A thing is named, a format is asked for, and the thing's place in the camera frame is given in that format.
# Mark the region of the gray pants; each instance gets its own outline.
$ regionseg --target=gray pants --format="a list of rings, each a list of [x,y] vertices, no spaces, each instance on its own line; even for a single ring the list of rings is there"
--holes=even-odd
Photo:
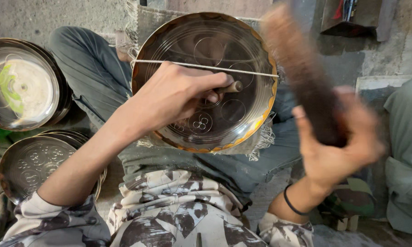
[[[49,46],[73,90],[74,101],[101,127],[131,95],[130,65],[118,59],[107,41],[84,28],[54,30]],[[245,155],[190,153],[132,143],[119,154],[125,171],[123,179],[127,182],[142,173],[168,168],[195,171],[226,186],[247,208],[251,204],[249,195],[259,183],[269,181],[280,169],[301,158],[291,115],[293,106],[288,88],[280,85],[272,109],[278,116],[272,127],[275,144],[260,151],[259,161],[249,161]]]
[[[396,230],[412,233],[412,80],[385,104],[390,113],[392,157],[386,161],[387,215]]]

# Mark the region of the patterned shirt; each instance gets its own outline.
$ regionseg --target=patterned shirt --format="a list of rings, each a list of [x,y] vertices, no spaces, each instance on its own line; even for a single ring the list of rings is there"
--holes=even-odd
[[[107,223],[94,198],[59,207],[34,193],[15,208],[18,222],[0,246],[312,247],[312,226],[266,213],[251,232],[239,220],[241,203],[223,185],[189,171],[154,171],[120,188]]]

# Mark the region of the hand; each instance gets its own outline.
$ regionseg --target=hand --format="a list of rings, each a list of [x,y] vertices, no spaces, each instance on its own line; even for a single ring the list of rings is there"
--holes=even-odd
[[[377,138],[375,114],[360,102],[352,88],[339,87],[337,94],[345,108],[344,118],[350,131],[344,148],[319,143],[303,108],[293,109],[306,176],[316,188],[323,190],[332,189],[349,175],[377,161],[385,150]]]
[[[164,62],[112,118],[117,126],[155,131],[192,116],[200,98],[217,102],[221,96],[212,89],[229,86],[233,81],[232,76],[222,72],[214,74]]]

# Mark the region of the bracelet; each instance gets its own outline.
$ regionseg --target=bracelet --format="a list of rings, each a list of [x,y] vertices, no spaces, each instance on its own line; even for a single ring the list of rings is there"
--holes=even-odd
[[[302,212],[300,212],[299,210],[297,210],[296,208],[294,208],[292,205],[291,205],[291,203],[290,203],[290,201],[288,200],[288,197],[287,197],[287,189],[288,189],[288,187],[290,187],[291,185],[287,185],[287,187],[284,189],[284,199],[286,200],[286,203],[289,205],[289,207],[291,208],[291,210],[293,210],[293,212],[295,212],[296,214],[298,214],[298,215],[301,215],[301,216],[308,216],[309,214],[310,214],[310,212],[308,212],[308,213],[302,213]]]

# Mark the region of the wooden handle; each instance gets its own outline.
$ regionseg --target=wooden handle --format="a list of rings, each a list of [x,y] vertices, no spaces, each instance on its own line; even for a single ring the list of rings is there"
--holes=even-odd
[[[242,83],[240,81],[234,81],[227,87],[219,87],[214,89],[217,94],[221,93],[239,93],[242,91]]]
[[[340,103],[290,7],[277,4],[263,17],[261,31],[276,61],[284,67],[290,88],[297,103],[304,107],[316,138],[325,145],[344,147],[347,130]]]

